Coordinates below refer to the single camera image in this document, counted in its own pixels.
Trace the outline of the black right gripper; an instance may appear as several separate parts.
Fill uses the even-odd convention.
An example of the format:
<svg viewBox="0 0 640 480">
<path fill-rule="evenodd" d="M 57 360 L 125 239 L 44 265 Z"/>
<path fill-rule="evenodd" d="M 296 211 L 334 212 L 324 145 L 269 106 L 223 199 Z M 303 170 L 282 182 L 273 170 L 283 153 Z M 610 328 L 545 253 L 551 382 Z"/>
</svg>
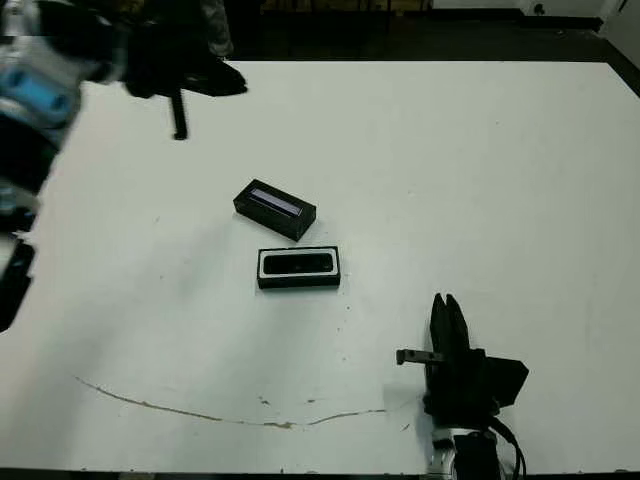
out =
<svg viewBox="0 0 640 480">
<path fill-rule="evenodd" d="M 488 380 L 489 360 L 483 349 L 471 349 L 467 323 L 452 294 L 446 301 L 440 293 L 435 295 L 429 330 L 434 352 L 396 351 L 398 365 L 424 366 L 425 412 L 439 425 L 487 424 L 500 411 Z"/>
</svg>

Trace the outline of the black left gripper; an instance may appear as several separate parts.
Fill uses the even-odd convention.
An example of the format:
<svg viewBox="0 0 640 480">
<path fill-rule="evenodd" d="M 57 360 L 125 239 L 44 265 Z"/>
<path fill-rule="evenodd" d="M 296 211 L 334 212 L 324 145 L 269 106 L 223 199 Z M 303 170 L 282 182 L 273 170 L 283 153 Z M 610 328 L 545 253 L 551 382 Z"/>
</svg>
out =
<svg viewBox="0 0 640 480">
<path fill-rule="evenodd" d="M 136 28 L 128 44 L 124 85 L 137 98 L 169 99 L 176 140 L 188 138 L 184 89 L 209 97 L 248 92 L 243 75 L 212 54 L 194 23 L 145 22 Z"/>
</svg>

